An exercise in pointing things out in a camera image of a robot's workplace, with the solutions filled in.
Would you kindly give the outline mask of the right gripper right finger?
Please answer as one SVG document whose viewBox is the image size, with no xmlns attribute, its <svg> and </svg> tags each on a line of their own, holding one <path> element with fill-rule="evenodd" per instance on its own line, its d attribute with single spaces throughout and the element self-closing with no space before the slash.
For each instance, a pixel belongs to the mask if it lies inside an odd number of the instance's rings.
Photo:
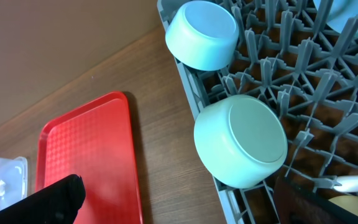
<svg viewBox="0 0 358 224">
<path fill-rule="evenodd" d="M 281 224 L 353 224 L 358 216 L 279 177 L 273 202 Z"/>
</svg>

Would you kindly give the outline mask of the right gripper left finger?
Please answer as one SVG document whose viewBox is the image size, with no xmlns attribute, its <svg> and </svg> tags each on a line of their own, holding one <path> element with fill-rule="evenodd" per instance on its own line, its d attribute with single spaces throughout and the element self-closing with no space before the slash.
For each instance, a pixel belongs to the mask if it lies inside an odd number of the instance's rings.
<svg viewBox="0 0 358 224">
<path fill-rule="evenodd" d="M 80 176 L 71 174 L 0 211 L 0 224 L 73 224 L 86 197 Z"/>
</svg>

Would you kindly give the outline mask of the white plastic spoon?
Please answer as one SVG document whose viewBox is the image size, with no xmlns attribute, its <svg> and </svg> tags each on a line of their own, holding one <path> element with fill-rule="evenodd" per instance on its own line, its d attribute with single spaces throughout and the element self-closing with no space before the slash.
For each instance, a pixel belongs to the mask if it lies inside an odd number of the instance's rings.
<svg viewBox="0 0 358 224">
<path fill-rule="evenodd" d="M 336 179 L 337 184 L 333 187 L 338 192 L 358 192 L 358 175 L 340 176 Z"/>
</svg>

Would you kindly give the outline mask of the mint green bowl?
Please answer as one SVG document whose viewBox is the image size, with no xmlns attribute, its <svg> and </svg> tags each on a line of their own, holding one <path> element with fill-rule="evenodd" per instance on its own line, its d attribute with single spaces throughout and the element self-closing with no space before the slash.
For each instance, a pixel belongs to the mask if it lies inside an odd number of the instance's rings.
<svg viewBox="0 0 358 224">
<path fill-rule="evenodd" d="M 234 95 L 203 109 L 195 120 L 194 141 L 205 168 L 238 189 L 257 185 L 287 157 L 284 128 L 260 100 Z"/>
</svg>

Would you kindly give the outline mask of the light blue bowl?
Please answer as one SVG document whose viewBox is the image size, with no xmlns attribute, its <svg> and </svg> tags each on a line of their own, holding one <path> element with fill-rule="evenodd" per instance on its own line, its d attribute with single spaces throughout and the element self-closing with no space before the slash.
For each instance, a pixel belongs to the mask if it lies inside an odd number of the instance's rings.
<svg viewBox="0 0 358 224">
<path fill-rule="evenodd" d="M 202 71 L 220 70 L 232 60 L 239 26 L 229 11 L 209 1 L 182 5 L 169 25 L 165 41 L 183 64 Z"/>
</svg>

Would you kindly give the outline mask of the large light blue plate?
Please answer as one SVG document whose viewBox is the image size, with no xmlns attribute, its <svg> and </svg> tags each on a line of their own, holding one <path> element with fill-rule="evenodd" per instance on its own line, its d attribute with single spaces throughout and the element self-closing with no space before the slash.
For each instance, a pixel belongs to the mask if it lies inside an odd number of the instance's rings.
<svg viewBox="0 0 358 224">
<path fill-rule="evenodd" d="M 350 18 L 358 18 L 358 0 L 314 0 L 313 3 L 318 10 L 313 32 L 323 30 L 327 24 L 340 34 Z M 358 28 L 354 38 L 358 39 Z"/>
</svg>

